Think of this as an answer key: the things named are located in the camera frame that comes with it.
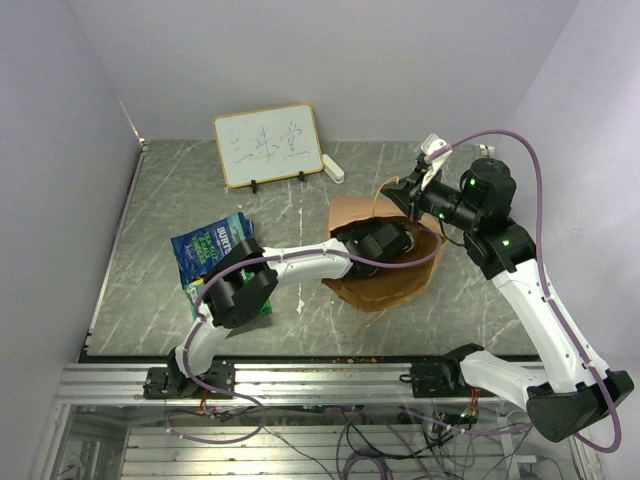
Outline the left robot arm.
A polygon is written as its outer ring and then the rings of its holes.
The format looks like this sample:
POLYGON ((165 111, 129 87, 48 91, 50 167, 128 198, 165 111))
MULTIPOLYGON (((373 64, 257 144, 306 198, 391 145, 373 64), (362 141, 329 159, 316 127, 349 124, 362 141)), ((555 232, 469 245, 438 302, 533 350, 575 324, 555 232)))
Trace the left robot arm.
POLYGON ((400 262, 414 250, 409 228, 374 221, 322 243, 293 248, 261 247, 244 240, 205 276, 194 301, 196 321, 169 354, 168 384, 178 397, 192 397, 203 387, 229 333, 253 321, 274 291, 308 280, 368 279, 380 270, 418 265, 400 262))

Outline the blue green Burts vinegar bag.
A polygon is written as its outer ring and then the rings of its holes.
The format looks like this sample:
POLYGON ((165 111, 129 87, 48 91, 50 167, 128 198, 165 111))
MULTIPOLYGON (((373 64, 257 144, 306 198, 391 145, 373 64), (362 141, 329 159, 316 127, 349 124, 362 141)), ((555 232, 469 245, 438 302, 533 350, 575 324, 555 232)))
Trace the blue green Burts vinegar bag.
POLYGON ((170 239, 183 287, 206 275, 239 242, 254 237, 243 212, 170 239))

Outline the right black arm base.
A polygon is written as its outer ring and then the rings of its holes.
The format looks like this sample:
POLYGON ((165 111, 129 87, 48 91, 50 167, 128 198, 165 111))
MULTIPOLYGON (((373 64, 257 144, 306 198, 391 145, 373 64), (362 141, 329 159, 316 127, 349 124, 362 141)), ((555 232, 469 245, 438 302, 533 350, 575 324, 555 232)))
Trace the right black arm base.
POLYGON ((473 387, 463 380, 456 362, 425 360, 413 363, 399 381, 411 387, 414 398, 471 397, 473 387))

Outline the green snack packet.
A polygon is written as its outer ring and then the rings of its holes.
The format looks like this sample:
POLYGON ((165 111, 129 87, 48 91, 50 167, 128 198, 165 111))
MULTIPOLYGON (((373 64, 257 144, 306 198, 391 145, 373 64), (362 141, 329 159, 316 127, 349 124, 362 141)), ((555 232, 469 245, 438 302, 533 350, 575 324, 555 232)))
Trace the green snack packet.
POLYGON ((205 282, 202 278, 198 278, 184 286, 184 292, 189 299, 191 306, 195 305, 196 299, 203 289, 205 282))

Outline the brown paper bag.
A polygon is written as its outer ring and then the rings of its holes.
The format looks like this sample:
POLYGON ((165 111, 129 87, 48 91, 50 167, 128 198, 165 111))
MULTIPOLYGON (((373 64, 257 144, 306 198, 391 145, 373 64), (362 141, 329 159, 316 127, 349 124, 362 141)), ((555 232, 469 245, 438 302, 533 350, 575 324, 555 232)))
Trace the brown paper bag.
POLYGON ((377 192, 373 197, 339 195, 331 199, 327 236, 350 233, 374 222, 405 226, 413 237, 413 246, 400 254, 395 264, 420 261, 417 266, 402 269, 380 268, 361 279, 324 279, 322 283, 356 311, 353 336, 360 336, 388 312, 416 299, 424 293, 435 277, 446 250, 444 238, 436 220, 425 215, 416 223, 394 203, 377 192))

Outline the green Chuba cassava chips bag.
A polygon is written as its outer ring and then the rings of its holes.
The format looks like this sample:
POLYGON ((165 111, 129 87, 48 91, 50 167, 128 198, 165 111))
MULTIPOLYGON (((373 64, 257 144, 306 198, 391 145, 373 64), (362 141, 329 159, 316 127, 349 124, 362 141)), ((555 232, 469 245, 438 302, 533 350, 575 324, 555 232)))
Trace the green Chuba cassava chips bag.
POLYGON ((224 305, 217 306, 209 297, 205 298, 199 307, 193 306, 193 318, 197 320, 200 314, 211 318, 215 326, 236 328, 243 326, 259 316, 272 313, 271 304, 266 301, 258 305, 255 300, 241 298, 238 302, 232 299, 224 305))

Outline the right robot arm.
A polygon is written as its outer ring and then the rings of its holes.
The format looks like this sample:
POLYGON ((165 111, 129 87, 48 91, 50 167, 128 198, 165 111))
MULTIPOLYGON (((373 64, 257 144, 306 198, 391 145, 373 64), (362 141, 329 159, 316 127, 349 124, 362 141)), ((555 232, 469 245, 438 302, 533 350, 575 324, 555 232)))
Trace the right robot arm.
POLYGON ((609 416, 634 384, 589 347, 543 278, 534 241, 509 216, 515 191, 510 169, 491 158, 474 161, 459 188, 420 162, 381 189, 409 219, 429 214, 462 230, 467 255, 512 307, 544 367, 536 373, 469 344, 450 352, 455 362, 442 369, 442 387, 455 396, 472 387, 489 391, 525 410, 544 438, 560 442, 609 416))

